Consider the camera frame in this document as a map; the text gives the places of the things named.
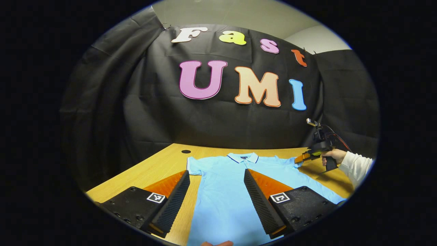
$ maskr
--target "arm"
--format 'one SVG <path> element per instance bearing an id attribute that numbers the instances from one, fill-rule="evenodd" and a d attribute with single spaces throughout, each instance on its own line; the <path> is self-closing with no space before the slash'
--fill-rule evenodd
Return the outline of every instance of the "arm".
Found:
<path id="1" fill-rule="evenodd" d="M 322 153 L 322 156 L 332 156 L 337 161 L 337 164 L 340 164 L 338 169 L 346 174 L 352 182 L 354 189 L 361 184 L 373 163 L 371 158 L 338 149 Z M 325 158 L 322 159 L 322 163 L 324 166 L 326 165 Z"/>
<path id="2" fill-rule="evenodd" d="M 354 189 L 361 184 L 369 171 L 373 160 L 358 154 L 347 152 L 338 169 L 343 171 L 352 182 Z"/>

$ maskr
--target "hand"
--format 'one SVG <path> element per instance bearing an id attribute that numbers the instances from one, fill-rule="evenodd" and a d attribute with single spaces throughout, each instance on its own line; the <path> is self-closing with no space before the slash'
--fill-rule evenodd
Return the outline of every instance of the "hand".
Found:
<path id="1" fill-rule="evenodd" d="M 323 166 L 326 166 L 326 158 L 324 156 L 330 156 L 336 160 L 337 164 L 340 164 L 346 156 L 346 152 L 339 149 L 333 149 L 332 151 L 322 152 L 321 156 Z"/>
<path id="2" fill-rule="evenodd" d="M 217 245 L 215 245 L 215 246 L 233 246 L 233 245 L 234 245 L 233 242 L 231 242 L 231 241 L 226 241 L 226 242 L 222 242 L 222 243 L 220 243 L 220 244 L 217 244 Z M 204 242 L 204 243 L 201 244 L 200 246 L 214 246 L 214 245 L 212 245 L 212 244 L 210 244 L 210 243 L 208 243 L 208 242 Z"/>

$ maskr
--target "white wall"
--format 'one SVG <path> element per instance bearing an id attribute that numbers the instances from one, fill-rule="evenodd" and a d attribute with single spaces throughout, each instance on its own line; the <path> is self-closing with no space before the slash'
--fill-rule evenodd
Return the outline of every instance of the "white wall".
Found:
<path id="1" fill-rule="evenodd" d="M 336 33 L 324 25 L 304 29 L 285 39 L 311 54 L 332 50 L 351 49 Z"/>

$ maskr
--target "black fabric curtain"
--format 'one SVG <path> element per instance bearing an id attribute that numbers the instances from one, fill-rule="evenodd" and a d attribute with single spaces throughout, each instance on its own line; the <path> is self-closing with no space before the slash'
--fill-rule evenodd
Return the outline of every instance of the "black fabric curtain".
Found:
<path id="1" fill-rule="evenodd" d="M 381 124 L 378 95 L 364 65 L 353 50 L 314 57 L 323 81 L 322 123 L 340 135 L 352 152 L 376 158 Z"/>
<path id="2" fill-rule="evenodd" d="M 189 42 L 172 43 L 181 28 L 207 27 Z M 222 42 L 224 31 L 245 36 L 245 45 Z M 260 41 L 274 41 L 279 53 Z M 302 66 L 292 50 L 305 56 Z M 208 62 L 227 63 L 218 93 L 205 100 L 180 91 L 180 64 L 200 61 L 195 86 L 211 80 Z M 236 102 L 240 75 L 250 68 L 261 81 L 278 76 L 279 107 Z M 290 79 L 303 84 L 305 110 L 296 110 Z M 74 68 L 60 110 L 63 149 L 82 190 L 138 164 L 172 143 L 218 148 L 307 147 L 321 120 L 360 154 L 374 156 L 378 105 L 372 83 L 352 51 L 311 55 L 282 39 L 225 25 L 164 29 L 151 7 L 136 13 L 97 40 Z"/>

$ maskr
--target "finger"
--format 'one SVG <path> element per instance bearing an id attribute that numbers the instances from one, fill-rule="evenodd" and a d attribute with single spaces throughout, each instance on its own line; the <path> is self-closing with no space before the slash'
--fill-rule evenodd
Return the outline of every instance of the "finger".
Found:
<path id="1" fill-rule="evenodd" d="M 222 243 L 220 243 L 220 244 L 218 244 L 218 245 L 216 245 L 216 246 L 233 246 L 233 245 L 234 245 L 233 242 L 231 242 L 231 241 L 226 241 L 226 242 L 222 242 Z"/>
<path id="2" fill-rule="evenodd" d="M 332 151 L 322 152 L 322 156 L 332 156 Z"/>

